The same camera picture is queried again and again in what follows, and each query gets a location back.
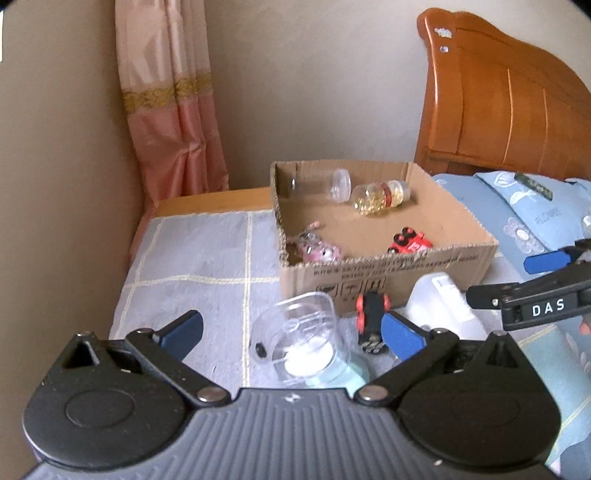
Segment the black toy car red wheels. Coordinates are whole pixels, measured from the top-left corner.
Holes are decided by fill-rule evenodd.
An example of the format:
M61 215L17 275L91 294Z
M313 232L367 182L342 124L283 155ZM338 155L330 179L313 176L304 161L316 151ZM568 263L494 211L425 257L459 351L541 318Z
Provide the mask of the black toy car red wheels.
M372 290L356 299L356 332L363 353L379 355L386 347L382 337L382 319L391 309L388 295Z

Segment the white translucent plastic box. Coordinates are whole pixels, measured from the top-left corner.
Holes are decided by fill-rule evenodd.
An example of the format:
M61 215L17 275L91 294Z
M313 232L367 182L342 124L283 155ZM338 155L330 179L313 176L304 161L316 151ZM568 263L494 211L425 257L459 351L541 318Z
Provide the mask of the white translucent plastic box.
M485 340L482 321L466 302L463 294L446 273L422 276L405 306L406 317L424 329L447 329L461 340Z

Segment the red wooden toy truck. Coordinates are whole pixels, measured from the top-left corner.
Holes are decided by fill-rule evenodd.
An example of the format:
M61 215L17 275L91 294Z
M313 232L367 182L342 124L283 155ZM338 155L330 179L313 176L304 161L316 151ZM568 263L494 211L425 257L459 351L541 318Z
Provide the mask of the red wooden toy truck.
M427 239L423 232L418 232L411 227L404 227L400 233L394 235L388 253L414 254L432 248L433 243Z

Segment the clear plastic tape dispenser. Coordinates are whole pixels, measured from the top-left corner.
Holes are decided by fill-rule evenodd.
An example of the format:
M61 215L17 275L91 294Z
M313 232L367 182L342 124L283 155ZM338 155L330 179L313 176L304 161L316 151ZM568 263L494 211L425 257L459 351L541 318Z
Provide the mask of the clear plastic tape dispenser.
M351 358L332 297L322 292L263 311L250 328L249 353L281 386L321 389L345 383Z

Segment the pink trinkets plastic bag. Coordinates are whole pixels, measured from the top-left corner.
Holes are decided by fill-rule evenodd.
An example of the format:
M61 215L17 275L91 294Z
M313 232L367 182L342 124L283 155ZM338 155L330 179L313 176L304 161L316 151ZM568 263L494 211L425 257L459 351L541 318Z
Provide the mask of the pink trinkets plastic bag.
M345 259L338 245L325 241L318 234L321 228L321 222L314 221L300 233L287 236L287 245L294 247L294 254L302 263L331 263Z

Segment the blue floral pillow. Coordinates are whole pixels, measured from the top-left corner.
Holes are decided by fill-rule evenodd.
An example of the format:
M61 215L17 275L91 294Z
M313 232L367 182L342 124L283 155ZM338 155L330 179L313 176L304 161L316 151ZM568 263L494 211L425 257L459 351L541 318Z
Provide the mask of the blue floral pillow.
M583 218L590 214L588 180L531 178L549 189L553 198L519 183L510 171L434 177L496 237L500 252L524 280L532 278L523 268L524 259L584 238Z

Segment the teal yellow cloth mat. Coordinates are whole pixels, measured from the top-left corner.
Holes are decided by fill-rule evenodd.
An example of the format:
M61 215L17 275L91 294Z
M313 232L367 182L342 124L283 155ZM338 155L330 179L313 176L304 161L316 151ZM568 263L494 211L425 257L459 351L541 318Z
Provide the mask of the teal yellow cloth mat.
M560 410L561 426L549 465L590 435L590 337L579 332L580 323L575 317L510 333Z

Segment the cardboard box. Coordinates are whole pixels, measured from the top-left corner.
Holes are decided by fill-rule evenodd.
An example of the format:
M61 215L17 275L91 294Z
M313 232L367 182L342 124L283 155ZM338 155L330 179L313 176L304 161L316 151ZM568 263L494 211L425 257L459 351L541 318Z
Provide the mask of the cardboard box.
M294 200L288 184L297 168L344 168L353 185L404 180L409 201L378 216L362 216L349 204ZM444 272L465 290L480 283L499 242L452 194L415 163L372 160L304 160L274 162L270 193L276 215L280 258L280 292L290 298L308 292L332 297L341 314L355 309L363 292L379 290L394 306L405 304L417 280ZM342 249L345 259L331 263L302 263L287 245L287 236L319 221L318 234ZM433 248L414 254L389 254L393 237L404 227L423 232Z

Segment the bottle of gold capsules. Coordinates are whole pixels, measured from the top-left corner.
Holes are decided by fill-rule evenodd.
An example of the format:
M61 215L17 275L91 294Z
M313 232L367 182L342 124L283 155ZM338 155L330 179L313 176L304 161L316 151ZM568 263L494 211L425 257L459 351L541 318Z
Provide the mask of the bottle of gold capsules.
M406 181L389 180L356 186L351 201L360 215L373 216L396 208L410 198L411 189Z

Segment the wooden nightstand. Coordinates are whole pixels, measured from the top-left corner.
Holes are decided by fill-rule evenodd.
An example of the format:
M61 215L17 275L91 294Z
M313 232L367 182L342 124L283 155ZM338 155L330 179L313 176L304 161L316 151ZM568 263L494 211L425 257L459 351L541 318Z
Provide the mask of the wooden nightstand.
M153 218L200 213L225 213L230 211L270 210L270 187L225 190L221 192L165 199L149 206L141 218L130 248L133 261L148 223Z

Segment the wooden headboard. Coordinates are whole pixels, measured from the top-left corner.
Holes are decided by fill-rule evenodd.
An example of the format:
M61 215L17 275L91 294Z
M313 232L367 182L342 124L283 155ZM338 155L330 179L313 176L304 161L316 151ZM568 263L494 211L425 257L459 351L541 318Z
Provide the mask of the wooden headboard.
M417 28L429 63L418 165L589 178L590 91L562 60L469 12L429 8Z

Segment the empty clear plastic bottle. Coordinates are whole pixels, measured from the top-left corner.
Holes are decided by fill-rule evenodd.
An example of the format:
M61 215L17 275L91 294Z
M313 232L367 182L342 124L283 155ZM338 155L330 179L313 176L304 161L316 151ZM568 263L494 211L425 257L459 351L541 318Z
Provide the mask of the empty clear plastic bottle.
M288 197L294 200L346 203L351 193L351 175L344 168L297 168L288 184Z

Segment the pink gold curtain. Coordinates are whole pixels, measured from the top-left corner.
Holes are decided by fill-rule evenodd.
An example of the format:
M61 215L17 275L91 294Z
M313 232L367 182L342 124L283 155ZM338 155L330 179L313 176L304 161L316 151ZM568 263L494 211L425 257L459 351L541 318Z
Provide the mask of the pink gold curtain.
M118 74L147 211L228 189L204 2L118 1Z

